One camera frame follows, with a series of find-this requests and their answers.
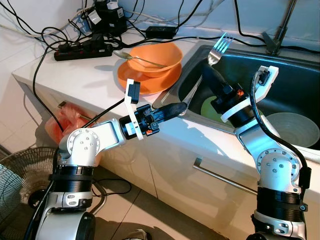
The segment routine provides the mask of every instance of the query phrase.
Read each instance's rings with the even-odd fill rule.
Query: white wall
[[[203,0],[196,13],[207,12],[212,0]],[[281,23],[288,2],[291,0],[238,0],[241,30],[248,33],[266,31],[273,35]],[[133,10],[136,0],[119,0],[125,10]],[[143,13],[169,19],[178,15],[182,0],[145,0]],[[185,0],[181,14],[188,14],[198,0]],[[136,12],[142,9],[143,0],[139,0]],[[203,20],[203,16],[193,16],[186,24],[194,25]],[[225,0],[202,25],[204,28],[237,30],[234,0]],[[288,24],[286,37],[320,41],[320,1],[298,0]]]
[[[62,27],[82,7],[82,0],[10,0],[10,3],[38,32],[47,26]],[[0,6],[0,24],[15,28],[14,22],[15,18]],[[71,27],[67,32],[70,37],[77,35]],[[0,27],[0,144],[13,153],[35,145],[54,146],[44,130],[50,116],[31,91],[11,75],[43,52],[44,47],[37,40]]]

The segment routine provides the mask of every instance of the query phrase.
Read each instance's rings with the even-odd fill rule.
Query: fork
[[[210,66],[215,65],[219,62],[219,60],[221,59],[221,57],[224,55],[225,51],[228,49],[229,45],[231,44],[231,42],[233,41],[233,37],[225,32],[220,38],[219,40],[216,42],[216,44],[212,47],[212,49],[210,50],[209,54],[208,54],[208,64]],[[183,116],[186,114],[187,109],[189,107],[189,104],[191,102],[191,99],[193,98],[193,96],[195,95],[201,81],[202,81],[202,75],[199,77],[198,81],[195,83],[195,85],[193,86],[193,88],[191,89],[191,91],[185,96],[185,98],[182,100],[183,103],[186,103],[187,108],[184,112],[180,113],[180,116]]]

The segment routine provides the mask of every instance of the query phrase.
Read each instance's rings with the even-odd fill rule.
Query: spoon
[[[152,62],[152,61],[148,61],[148,60],[142,59],[142,58],[137,57],[137,56],[131,56],[129,53],[126,53],[126,52],[124,52],[124,51],[114,50],[113,53],[114,53],[115,55],[117,55],[119,58],[122,58],[122,59],[126,59],[126,60],[140,59],[140,60],[145,61],[145,62],[147,62],[147,63],[156,65],[157,67],[160,67],[160,68],[168,67],[167,65],[162,65],[162,64],[159,64],[159,63],[155,63],[155,62]]]

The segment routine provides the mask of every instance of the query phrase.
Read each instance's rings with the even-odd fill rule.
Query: faucet
[[[295,8],[296,2],[297,0],[289,0],[289,4],[286,8],[286,13],[283,17],[282,23],[280,26],[278,26],[273,39],[271,39],[270,36],[265,31],[262,33],[263,39],[266,44],[267,54],[271,54],[271,55],[279,54],[279,49],[285,37],[285,34],[287,32],[287,29],[288,29],[287,25],[291,17],[291,14]]]

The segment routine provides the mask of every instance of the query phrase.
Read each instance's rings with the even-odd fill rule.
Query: red plastic bag
[[[51,117],[44,126],[44,129],[48,133],[48,135],[59,144],[61,139],[74,130],[81,128],[85,125],[88,120],[83,119],[81,115],[86,115],[86,113],[81,110],[79,107],[72,103],[66,103],[61,109],[59,109],[55,116],[58,119],[59,123],[63,128],[63,132],[61,131],[59,125],[55,121],[53,117]]]

